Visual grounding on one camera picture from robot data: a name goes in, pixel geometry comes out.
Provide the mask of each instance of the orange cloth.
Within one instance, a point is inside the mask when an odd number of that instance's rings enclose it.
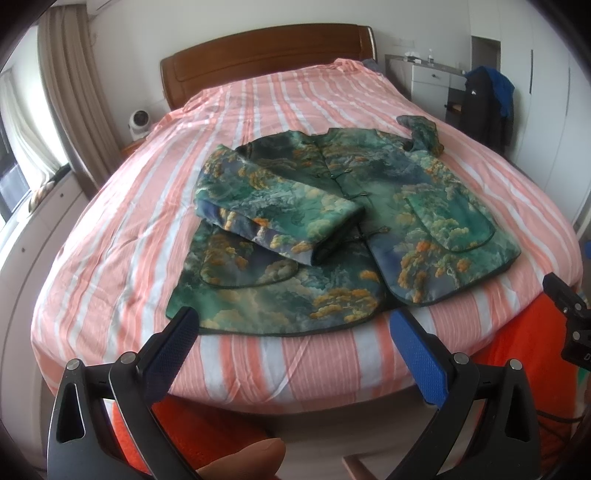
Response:
[[[540,294],[523,312],[505,325],[495,340],[472,359],[480,364],[505,365],[519,359],[525,368],[535,407],[559,417],[574,416],[577,367],[560,356],[566,337],[566,319],[545,295]],[[564,437],[571,426],[538,418],[541,423]],[[543,467],[547,469],[564,448],[564,443],[540,429]]]
[[[566,335],[565,318],[545,295],[540,295],[495,340],[472,357],[475,362],[505,365],[519,359],[525,368],[539,410],[572,417],[576,397],[577,368],[560,358]],[[194,469],[267,438],[254,422],[236,413],[169,396],[154,405],[154,413],[181,454]],[[563,436],[570,426],[540,419]],[[128,462],[147,473],[133,441],[115,408],[114,428]],[[556,452],[562,442],[545,430],[540,432],[542,455]],[[550,466],[556,456],[548,458]]]
[[[178,451],[195,470],[269,438],[262,428],[242,415],[172,395],[154,404],[152,411]],[[117,407],[113,409],[113,429],[129,464],[149,473]]]

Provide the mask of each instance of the blue gripper pad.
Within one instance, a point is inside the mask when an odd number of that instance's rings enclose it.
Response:
[[[186,311],[144,372],[144,400],[148,405],[161,401],[168,393],[198,334],[197,312]]]
[[[425,401],[441,408],[449,393],[447,374],[400,310],[390,314],[390,335]]]

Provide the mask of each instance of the window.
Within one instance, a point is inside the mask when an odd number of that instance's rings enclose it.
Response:
[[[29,192],[29,185],[12,153],[0,116],[0,216],[6,222]]]

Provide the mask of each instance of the small fan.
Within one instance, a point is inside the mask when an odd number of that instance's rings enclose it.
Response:
[[[129,118],[131,138],[136,141],[150,133],[150,114],[146,110],[136,110]]]

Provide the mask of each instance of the pink and white striped blanket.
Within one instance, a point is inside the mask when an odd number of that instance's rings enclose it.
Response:
[[[203,161],[285,130],[377,128],[424,115],[382,76],[337,60],[199,93],[168,114],[90,203],[53,264],[31,329],[55,390],[66,362],[114,361],[167,323],[164,311],[199,224],[191,200]],[[474,352],[541,292],[545,273],[574,284],[582,261],[573,229],[550,199],[503,158],[443,122],[442,160],[490,208],[523,250],[505,273],[431,307],[414,309],[452,351]],[[339,332],[295,338],[198,338],[171,392],[242,411],[336,407],[410,384],[386,316]]]

